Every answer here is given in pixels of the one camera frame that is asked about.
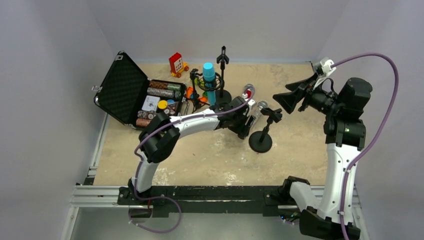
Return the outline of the black round-base mic stand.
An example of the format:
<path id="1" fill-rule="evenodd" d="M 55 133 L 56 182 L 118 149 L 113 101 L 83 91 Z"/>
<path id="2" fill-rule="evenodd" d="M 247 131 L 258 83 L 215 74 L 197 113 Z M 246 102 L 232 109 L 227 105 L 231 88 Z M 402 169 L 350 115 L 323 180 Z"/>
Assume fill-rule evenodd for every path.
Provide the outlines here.
<path id="1" fill-rule="evenodd" d="M 268 116 L 268 119 L 262 131 L 255 131 L 249 137 L 248 144 L 254 152 L 266 153 L 272 148 L 273 141 L 269 135 L 270 125 L 282 120 L 282 111 L 281 108 L 272 110 L 269 107 L 263 108 L 260 111 L 263 116 Z"/>

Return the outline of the silver glitter microphone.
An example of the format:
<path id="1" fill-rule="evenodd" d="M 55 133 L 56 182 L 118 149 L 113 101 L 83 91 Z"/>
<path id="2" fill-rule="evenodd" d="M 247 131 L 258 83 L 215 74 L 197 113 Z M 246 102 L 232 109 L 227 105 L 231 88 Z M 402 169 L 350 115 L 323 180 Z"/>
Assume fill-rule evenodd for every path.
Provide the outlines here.
<path id="1" fill-rule="evenodd" d="M 261 116 L 262 116 L 261 110 L 264 109 L 264 108 L 267 108 L 267 107 L 268 107 L 268 103 L 264 100 L 259 101 L 257 103 L 257 106 L 254 110 L 254 113 L 251 115 L 253 117 L 253 121 L 251 123 L 251 128 L 253 128 L 255 126 L 255 124 L 257 123 L 257 121 L 261 118 Z"/>

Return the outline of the blue toy microphone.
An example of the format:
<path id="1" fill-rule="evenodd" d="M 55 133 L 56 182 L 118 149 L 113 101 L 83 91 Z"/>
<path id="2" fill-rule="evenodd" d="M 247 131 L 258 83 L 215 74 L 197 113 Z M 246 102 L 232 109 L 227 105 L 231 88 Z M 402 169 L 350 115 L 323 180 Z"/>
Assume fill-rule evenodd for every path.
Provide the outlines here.
<path id="1" fill-rule="evenodd" d="M 216 86 L 215 73 L 216 72 L 215 72 L 214 65 L 211 62 L 206 62 L 203 64 L 202 75 L 203 75 L 205 87 L 207 89 L 215 88 Z M 216 94 L 214 89 L 212 89 L 211 91 L 207 91 L 207 98 L 211 106 L 216 104 Z"/>

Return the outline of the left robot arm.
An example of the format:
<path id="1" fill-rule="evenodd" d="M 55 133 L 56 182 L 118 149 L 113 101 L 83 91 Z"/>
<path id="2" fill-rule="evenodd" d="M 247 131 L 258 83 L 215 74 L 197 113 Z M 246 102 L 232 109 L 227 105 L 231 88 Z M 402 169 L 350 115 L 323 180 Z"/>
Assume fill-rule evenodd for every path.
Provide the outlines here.
<path id="1" fill-rule="evenodd" d="M 238 96 L 224 106 L 212 106 L 201 112 L 184 116 L 159 113 L 139 135 L 134 154 L 139 158 L 136 172 L 128 181 L 132 200 L 150 199 L 149 190 L 161 162 L 171 156 L 178 140 L 189 135 L 242 126 L 248 119 L 256 101 L 252 97 Z"/>

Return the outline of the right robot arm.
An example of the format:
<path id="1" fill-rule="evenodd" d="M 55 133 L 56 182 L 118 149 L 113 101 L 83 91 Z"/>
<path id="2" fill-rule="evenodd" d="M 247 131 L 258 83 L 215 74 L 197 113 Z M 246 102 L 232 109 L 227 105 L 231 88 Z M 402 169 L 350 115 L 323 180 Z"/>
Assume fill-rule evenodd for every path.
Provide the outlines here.
<path id="1" fill-rule="evenodd" d="M 327 172 L 322 198 L 310 183 L 289 176 L 283 182 L 284 198 L 294 200 L 300 210 L 302 235 L 321 240 L 358 240 L 361 230 L 354 224 L 352 202 L 356 174 L 355 158 L 365 147 L 366 127 L 361 120 L 373 90 L 362 78 L 349 78 L 340 92 L 326 91 L 317 75 L 289 83 L 286 93 L 273 99 L 291 114 L 311 107 L 325 115 L 323 131 L 327 151 Z"/>

